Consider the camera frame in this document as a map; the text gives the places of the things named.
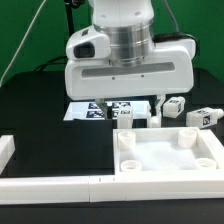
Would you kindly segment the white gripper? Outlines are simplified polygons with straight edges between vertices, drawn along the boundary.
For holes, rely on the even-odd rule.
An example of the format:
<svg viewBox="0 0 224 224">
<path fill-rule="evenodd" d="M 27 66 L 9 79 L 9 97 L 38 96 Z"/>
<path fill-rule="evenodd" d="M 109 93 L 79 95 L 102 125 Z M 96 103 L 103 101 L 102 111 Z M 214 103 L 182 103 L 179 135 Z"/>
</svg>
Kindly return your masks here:
<svg viewBox="0 0 224 224">
<path fill-rule="evenodd" d="M 67 95 L 72 100 L 96 99 L 108 118 L 104 99 L 156 95 L 154 116 L 161 114 L 166 95 L 188 92 L 194 85 L 192 39 L 157 43 L 140 65 L 115 67 L 108 60 L 69 60 L 65 69 Z"/>
</svg>

